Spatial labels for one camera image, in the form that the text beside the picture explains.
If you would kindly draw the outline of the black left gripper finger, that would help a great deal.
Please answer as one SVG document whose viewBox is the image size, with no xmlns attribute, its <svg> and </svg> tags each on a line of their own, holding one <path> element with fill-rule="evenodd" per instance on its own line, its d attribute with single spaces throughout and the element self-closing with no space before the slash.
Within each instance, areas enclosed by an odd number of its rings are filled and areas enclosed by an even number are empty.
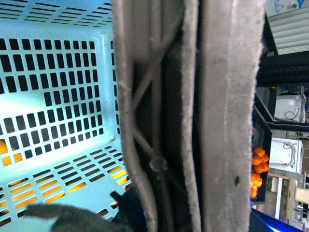
<svg viewBox="0 0 309 232">
<path fill-rule="evenodd" d="M 32 204 L 24 211 L 26 217 L 56 218 L 51 232 L 143 232 L 145 216 L 134 190 L 110 196 L 118 203 L 118 212 L 109 221 L 89 210 L 65 204 Z"/>
</svg>

